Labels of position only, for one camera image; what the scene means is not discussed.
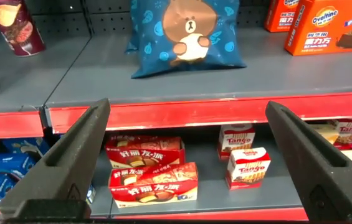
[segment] gray metal shelf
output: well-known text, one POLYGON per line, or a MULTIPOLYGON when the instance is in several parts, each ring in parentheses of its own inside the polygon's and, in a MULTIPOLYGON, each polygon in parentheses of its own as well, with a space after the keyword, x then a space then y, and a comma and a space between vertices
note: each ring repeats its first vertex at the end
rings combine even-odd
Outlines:
POLYGON ((47 50, 15 56, 0 40, 0 112, 38 110, 90 37, 46 39, 47 50))
POLYGON ((108 97, 112 103, 245 98, 343 93, 352 91, 352 53, 292 57, 286 34, 263 28, 238 31, 248 67, 173 72, 132 80, 137 54, 123 53, 126 32, 93 37, 47 101, 48 107, 87 105, 108 97))
POLYGON ((186 159, 195 162, 199 172, 196 201, 121 209, 113 202, 111 216, 302 207, 282 155, 271 138, 262 136, 254 141, 254 147, 265 147, 271 156, 265 179, 257 189, 229 190, 225 181, 226 162, 219 161, 216 144, 216 141, 201 143, 186 140, 186 159))

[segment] purple snack can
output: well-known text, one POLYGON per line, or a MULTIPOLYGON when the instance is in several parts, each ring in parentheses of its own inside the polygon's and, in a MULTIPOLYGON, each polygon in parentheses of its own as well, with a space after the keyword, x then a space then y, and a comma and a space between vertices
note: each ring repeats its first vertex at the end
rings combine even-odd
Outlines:
POLYGON ((0 0, 0 31, 18 56, 34 55, 45 49, 23 0, 0 0))

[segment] orange snack box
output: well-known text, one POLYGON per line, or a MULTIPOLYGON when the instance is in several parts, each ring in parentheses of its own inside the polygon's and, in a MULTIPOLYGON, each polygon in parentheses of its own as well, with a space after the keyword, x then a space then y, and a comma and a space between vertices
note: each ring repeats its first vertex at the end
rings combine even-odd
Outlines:
POLYGON ((264 27, 270 32, 288 32, 299 0, 271 0, 264 27))
POLYGON ((300 0, 285 49, 292 55, 352 52, 352 0, 300 0))

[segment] brown bear character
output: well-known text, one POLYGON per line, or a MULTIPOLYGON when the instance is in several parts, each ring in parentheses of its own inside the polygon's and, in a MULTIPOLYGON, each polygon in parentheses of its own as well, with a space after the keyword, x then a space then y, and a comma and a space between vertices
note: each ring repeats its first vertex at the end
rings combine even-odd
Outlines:
POLYGON ((173 52, 177 55, 170 65, 203 60, 211 44, 208 37, 216 22, 215 10, 203 0, 170 0, 162 22, 164 33, 174 43, 173 52))

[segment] chocolate pie image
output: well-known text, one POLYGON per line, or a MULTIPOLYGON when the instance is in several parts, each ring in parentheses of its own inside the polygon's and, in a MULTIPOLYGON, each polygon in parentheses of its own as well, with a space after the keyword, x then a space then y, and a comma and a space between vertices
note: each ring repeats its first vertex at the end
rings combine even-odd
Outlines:
POLYGON ((121 184, 124 186, 134 184, 136 181, 137 181, 136 174, 129 174, 121 177, 121 184))
POLYGON ((167 202, 174 197, 174 192, 172 190, 160 190, 157 192, 145 192, 139 194, 136 200, 141 203, 148 202, 167 202))
POLYGON ((141 166, 153 166, 159 163, 158 160, 154 158, 144 158, 142 156, 132 156, 128 158, 127 163, 132 167, 141 167, 141 166))
POLYGON ((13 25, 21 6, 21 4, 18 4, 17 6, 7 4, 0 5, 0 25, 4 27, 13 25))

